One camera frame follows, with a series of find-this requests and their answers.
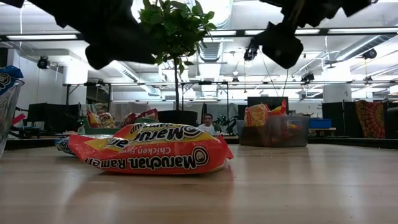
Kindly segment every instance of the desk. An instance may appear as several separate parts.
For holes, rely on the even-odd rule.
[[[310,128],[310,137],[334,137],[336,128]]]

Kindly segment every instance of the clear plastic bin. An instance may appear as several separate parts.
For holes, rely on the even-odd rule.
[[[0,158],[4,153],[4,148],[6,147],[8,132],[14,117],[19,92],[21,91],[21,86],[23,84],[24,82],[22,80],[16,80],[14,86],[0,96]]]
[[[239,143],[259,147],[305,147],[309,122],[306,116],[269,116],[265,126],[243,127]]]

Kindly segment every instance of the orange ramen packet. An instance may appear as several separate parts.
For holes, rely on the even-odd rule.
[[[268,119],[268,106],[264,104],[246,108],[244,112],[245,127],[264,126]]]
[[[72,135],[69,147],[87,164],[127,174],[201,174],[233,158],[221,136],[181,124],[131,124],[107,139]]]

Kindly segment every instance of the table surface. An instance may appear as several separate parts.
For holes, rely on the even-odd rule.
[[[0,223],[398,223],[398,151],[232,145],[221,171],[102,172],[54,147],[0,159]]]

